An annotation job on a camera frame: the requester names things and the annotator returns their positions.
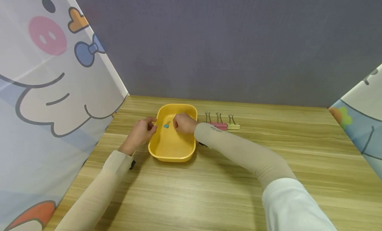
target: beige arm sleeve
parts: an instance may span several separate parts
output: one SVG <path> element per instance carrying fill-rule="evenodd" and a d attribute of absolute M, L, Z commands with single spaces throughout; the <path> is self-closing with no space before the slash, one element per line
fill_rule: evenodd
<path fill-rule="evenodd" d="M 132 156 L 113 151 L 98 176 L 58 224 L 56 231 L 93 230 L 106 211 L 123 176 L 129 171 Z"/>
<path fill-rule="evenodd" d="M 209 148 L 216 149 L 234 163 L 254 173 L 263 190 L 279 178 L 297 179 L 287 162 L 273 151 L 239 136 L 199 123 L 194 136 Z"/>

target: yellow binder clip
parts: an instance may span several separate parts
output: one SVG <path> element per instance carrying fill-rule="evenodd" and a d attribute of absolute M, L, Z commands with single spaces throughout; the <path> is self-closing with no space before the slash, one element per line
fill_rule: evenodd
<path fill-rule="evenodd" d="M 240 125 L 238 123 L 235 123 L 235 120 L 233 120 L 233 115 L 230 114 L 228 115 L 229 117 L 229 123 L 227 123 L 228 125 L 228 130 L 239 130 L 240 129 Z"/>

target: white sleeve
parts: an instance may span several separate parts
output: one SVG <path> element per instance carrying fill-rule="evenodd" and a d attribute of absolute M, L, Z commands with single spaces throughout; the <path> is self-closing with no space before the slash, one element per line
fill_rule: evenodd
<path fill-rule="evenodd" d="M 268 231 L 336 231 L 304 186 L 295 179 L 272 181 L 263 192 L 262 203 Z"/>

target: pink pig nose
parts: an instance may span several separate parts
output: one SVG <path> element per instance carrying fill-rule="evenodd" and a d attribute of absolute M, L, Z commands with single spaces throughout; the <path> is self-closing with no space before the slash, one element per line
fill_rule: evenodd
<path fill-rule="evenodd" d="M 66 36 L 53 20 L 38 16 L 29 22 L 29 35 L 40 50 L 49 55 L 61 55 L 66 51 Z"/>

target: table surface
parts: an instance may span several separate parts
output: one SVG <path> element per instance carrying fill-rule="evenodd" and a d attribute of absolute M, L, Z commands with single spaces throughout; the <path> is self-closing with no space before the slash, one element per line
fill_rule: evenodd
<path fill-rule="evenodd" d="M 194 105 L 216 120 L 228 114 L 241 125 L 232 133 L 286 159 L 339 231 L 380 230 L 382 183 L 326 108 L 129 96 L 74 180 L 45 230 L 54 230 L 100 172 L 136 120 L 156 116 L 167 103 Z M 138 148 L 95 230 L 266 230 L 259 182 L 205 146 L 190 161 L 165 163 Z"/>

